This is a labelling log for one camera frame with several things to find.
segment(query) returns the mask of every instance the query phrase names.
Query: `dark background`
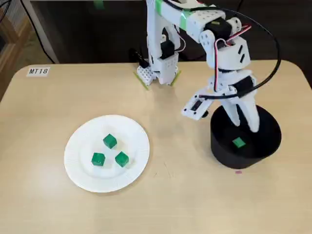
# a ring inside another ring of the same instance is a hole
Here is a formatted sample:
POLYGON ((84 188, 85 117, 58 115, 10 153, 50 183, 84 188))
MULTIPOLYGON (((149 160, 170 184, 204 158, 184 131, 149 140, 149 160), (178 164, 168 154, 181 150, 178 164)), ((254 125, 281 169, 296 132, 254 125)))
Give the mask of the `dark background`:
MULTIPOLYGON (((203 2, 235 10, 239 0, 203 2)), ((147 57, 145 1, 104 1, 104 9, 92 1, 33 1, 32 5, 60 63, 128 62, 130 48, 142 49, 147 57)), ((312 87, 312 0, 244 0, 240 12, 279 39, 283 59, 297 64, 312 87)), ((187 57, 203 54, 201 45, 183 30, 181 34, 187 57)), ((243 37, 252 59, 276 59, 274 43, 261 29, 254 26, 243 37)))

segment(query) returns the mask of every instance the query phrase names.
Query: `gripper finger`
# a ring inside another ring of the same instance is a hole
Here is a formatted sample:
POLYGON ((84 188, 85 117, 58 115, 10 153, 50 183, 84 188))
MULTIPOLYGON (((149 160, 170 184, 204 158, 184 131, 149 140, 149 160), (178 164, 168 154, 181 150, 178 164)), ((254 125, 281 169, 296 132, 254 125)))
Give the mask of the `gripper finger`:
POLYGON ((242 97, 237 103, 242 110, 249 128, 252 132, 256 133, 259 131, 260 118, 257 111, 257 106, 253 97, 242 97))
POLYGON ((235 104, 230 103, 228 100, 221 100, 221 105, 223 106, 224 110, 228 114, 232 123, 238 127, 240 125, 239 116, 237 113, 237 107, 235 104))

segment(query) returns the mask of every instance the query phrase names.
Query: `floor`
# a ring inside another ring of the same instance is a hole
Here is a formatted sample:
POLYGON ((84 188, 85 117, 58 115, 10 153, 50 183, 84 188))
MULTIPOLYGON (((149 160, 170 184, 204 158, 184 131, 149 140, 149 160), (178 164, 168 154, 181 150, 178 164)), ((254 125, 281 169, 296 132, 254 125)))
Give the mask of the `floor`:
POLYGON ((29 38, 25 43, 12 71, 9 72, 6 75, 6 77, 2 78, 2 82, 0 83, 0 100, 2 99, 12 77, 19 69, 31 64, 50 64, 50 63, 51 61, 42 51, 36 33, 34 31, 31 31, 29 34, 29 38))

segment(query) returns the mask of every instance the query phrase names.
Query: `red wire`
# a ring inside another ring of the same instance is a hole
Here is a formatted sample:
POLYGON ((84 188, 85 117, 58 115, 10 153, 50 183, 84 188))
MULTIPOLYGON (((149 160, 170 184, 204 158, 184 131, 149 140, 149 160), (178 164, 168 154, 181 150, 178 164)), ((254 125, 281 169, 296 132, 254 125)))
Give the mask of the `red wire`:
MULTIPOLYGON (((233 34, 232 36, 229 37, 229 39, 226 40, 226 45, 227 46, 231 46, 228 42, 233 40, 234 38, 238 37, 239 35, 242 35, 243 33, 247 32, 249 29, 251 29, 251 25, 250 24, 245 24, 242 26, 242 30, 240 30, 239 32, 233 34)), ((217 92, 218 91, 218 46, 217 46, 218 40, 215 40, 214 42, 214 91, 217 92)))

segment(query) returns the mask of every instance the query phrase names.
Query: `green tape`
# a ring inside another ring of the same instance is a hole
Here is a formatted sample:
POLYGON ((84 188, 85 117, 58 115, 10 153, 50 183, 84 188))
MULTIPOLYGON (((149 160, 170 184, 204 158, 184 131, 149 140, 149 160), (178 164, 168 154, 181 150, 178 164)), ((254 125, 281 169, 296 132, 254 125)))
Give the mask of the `green tape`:
POLYGON ((241 148, 243 147, 244 145, 246 145, 246 143, 242 140, 242 138, 238 137, 234 140, 232 140, 232 142, 234 143, 234 145, 237 147, 237 148, 241 148))
POLYGON ((176 82, 176 80, 177 80, 177 78, 179 77, 180 74, 181 74, 181 70, 178 71, 178 73, 176 74, 174 80, 171 82, 170 86, 173 86, 175 84, 175 82, 176 82))
POLYGON ((161 4, 162 0, 155 0, 155 9, 160 16, 161 16, 161 4))
POLYGON ((93 5, 97 10, 104 10, 104 3, 102 0, 93 1, 93 5))
POLYGON ((149 90, 147 88, 147 86, 144 84, 144 82, 140 79, 140 77, 137 75, 137 73, 133 72, 133 74, 136 76, 136 78, 138 79, 138 81, 140 81, 140 83, 143 85, 143 87, 146 89, 146 90, 149 90))
POLYGON ((186 31, 186 19, 188 16, 190 16, 192 13, 190 11, 183 10, 180 17, 180 28, 182 28, 184 31, 186 31))

